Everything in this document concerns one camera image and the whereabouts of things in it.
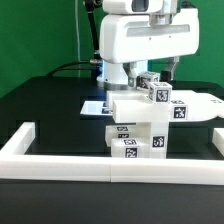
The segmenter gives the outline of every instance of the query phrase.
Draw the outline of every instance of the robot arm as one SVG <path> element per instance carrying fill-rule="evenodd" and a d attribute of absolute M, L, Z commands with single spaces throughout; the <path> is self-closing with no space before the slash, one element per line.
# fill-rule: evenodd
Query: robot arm
<path fill-rule="evenodd" d="M 168 64 L 173 70 L 179 56 L 194 54 L 199 46 L 198 10 L 181 8 L 180 2 L 104 0 L 109 15 L 101 25 L 101 57 L 112 64 L 173 57 Z"/>

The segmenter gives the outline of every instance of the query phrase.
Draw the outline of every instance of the white block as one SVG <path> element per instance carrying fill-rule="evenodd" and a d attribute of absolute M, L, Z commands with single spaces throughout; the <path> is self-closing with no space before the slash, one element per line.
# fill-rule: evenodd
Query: white block
<path fill-rule="evenodd" d="M 106 126 L 105 140 L 107 146 L 111 146 L 111 140 L 115 138 L 149 138 L 149 125 L 113 125 Z"/>
<path fill-rule="evenodd" d="M 113 110 L 114 100 L 140 100 L 147 94 L 142 93 L 139 90 L 119 90 L 119 91 L 107 91 L 107 108 Z"/>
<path fill-rule="evenodd" d="M 216 109 L 218 111 L 218 116 L 221 118 L 224 118 L 224 101 L 219 99 L 218 97 L 215 97 L 208 93 L 200 93 L 201 97 L 204 97 L 209 101 L 211 104 L 211 107 Z"/>
<path fill-rule="evenodd" d="M 170 95 L 172 86 L 166 82 L 150 82 L 149 83 L 149 99 L 154 104 L 170 103 Z"/>
<path fill-rule="evenodd" d="M 80 114 L 91 116 L 112 116 L 104 101 L 85 101 Z"/>
<path fill-rule="evenodd" d="M 24 122 L 11 139 L 0 150 L 0 157 L 23 155 L 35 138 L 35 123 Z"/>
<path fill-rule="evenodd" d="M 169 122 L 150 124 L 149 158 L 166 158 L 168 132 Z"/>
<path fill-rule="evenodd" d="M 149 89 L 149 82 L 159 82 L 160 73 L 156 72 L 142 72 L 139 74 L 139 86 L 137 89 L 147 91 Z"/>
<path fill-rule="evenodd" d="M 168 122 L 168 104 L 152 104 L 149 100 L 115 100 L 113 119 L 116 123 Z"/>
<path fill-rule="evenodd" d="M 122 158 L 149 158 L 148 139 L 112 139 L 111 156 Z"/>
<path fill-rule="evenodd" d="M 224 156 L 224 128 L 214 128 L 212 143 Z"/>
<path fill-rule="evenodd" d="M 188 120 L 188 105 L 182 100 L 171 100 L 172 107 L 170 120 Z"/>
<path fill-rule="evenodd" d="M 223 177 L 223 161 L 120 158 L 111 164 L 111 182 L 224 185 Z"/>
<path fill-rule="evenodd" d="M 221 116 L 224 108 L 222 103 L 214 105 L 209 100 L 211 96 L 193 91 L 172 91 L 172 101 L 180 100 L 188 106 L 187 119 L 173 119 L 173 104 L 152 104 L 144 94 L 141 100 L 114 100 L 113 118 L 117 123 L 210 120 Z"/>
<path fill-rule="evenodd" d="M 0 178 L 110 182 L 111 159 L 37 155 L 0 157 Z"/>

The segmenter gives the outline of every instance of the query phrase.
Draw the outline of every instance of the white robot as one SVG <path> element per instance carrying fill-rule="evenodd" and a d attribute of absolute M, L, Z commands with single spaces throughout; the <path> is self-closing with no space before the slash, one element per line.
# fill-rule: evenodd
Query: white robot
<path fill-rule="evenodd" d="M 180 0 L 104 0 L 103 9 L 109 15 L 101 24 L 105 67 L 98 83 L 108 88 L 127 82 L 135 87 L 138 74 L 147 70 L 145 60 L 168 58 L 167 79 L 173 79 L 179 56 L 198 49 L 198 10 L 181 8 Z"/>
<path fill-rule="evenodd" d="M 172 80 L 179 56 L 199 46 L 198 10 L 178 0 L 104 0 L 109 13 L 101 24 L 100 55 L 107 91 L 107 110 L 115 123 L 106 127 L 112 157 L 166 158 L 169 122 L 224 117 L 223 102 L 193 91 L 172 91 L 147 60 L 167 58 L 162 80 Z"/>

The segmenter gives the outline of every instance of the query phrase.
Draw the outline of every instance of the black table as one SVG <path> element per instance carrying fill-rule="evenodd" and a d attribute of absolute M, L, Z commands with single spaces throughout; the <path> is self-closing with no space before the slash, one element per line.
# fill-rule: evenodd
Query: black table
<path fill-rule="evenodd" d="M 205 82 L 172 82 L 174 89 L 224 90 Z M 110 117 L 80 116 L 85 100 L 105 100 L 95 81 L 32 78 L 0 100 L 0 145 L 24 121 L 36 123 L 27 154 L 110 156 L 104 142 Z M 218 159 L 211 143 L 216 118 L 170 123 L 168 158 Z M 174 184 L 0 180 L 0 223 L 223 223 L 224 187 Z"/>

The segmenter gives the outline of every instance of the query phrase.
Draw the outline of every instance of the green wall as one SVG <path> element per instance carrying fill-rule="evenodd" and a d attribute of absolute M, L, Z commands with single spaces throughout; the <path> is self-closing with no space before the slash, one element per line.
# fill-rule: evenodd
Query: green wall
<path fill-rule="evenodd" d="M 0 97 L 30 77 L 77 61 L 75 0 L 0 2 Z M 81 59 L 92 57 L 87 14 L 79 0 Z"/>
<path fill-rule="evenodd" d="M 200 10 L 200 49 L 181 58 L 177 79 L 224 86 L 222 0 L 193 3 Z M 81 60 L 88 60 L 93 52 L 89 24 L 83 1 L 78 5 Z M 0 9 L 0 97 L 30 77 L 78 60 L 75 0 L 2 0 Z M 95 11 L 98 30 L 103 15 L 102 9 Z M 163 61 L 153 62 L 155 71 L 163 67 Z"/>

